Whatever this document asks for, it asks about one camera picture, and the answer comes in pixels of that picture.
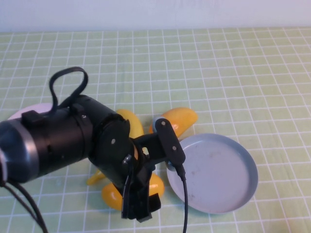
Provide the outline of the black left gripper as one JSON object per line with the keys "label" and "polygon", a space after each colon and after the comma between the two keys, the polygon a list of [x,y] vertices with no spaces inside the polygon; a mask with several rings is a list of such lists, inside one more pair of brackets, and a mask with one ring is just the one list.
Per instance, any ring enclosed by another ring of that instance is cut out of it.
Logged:
{"label": "black left gripper", "polygon": [[138,222],[151,219],[152,213],[161,208],[161,179],[143,167],[147,156],[134,141],[143,135],[142,123],[135,114],[110,113],[95,127],[94,148],[89,156],[117,190],[123,191],[122,218],[128,218],[131,182],[134,173],[137,174],[134,218]]}

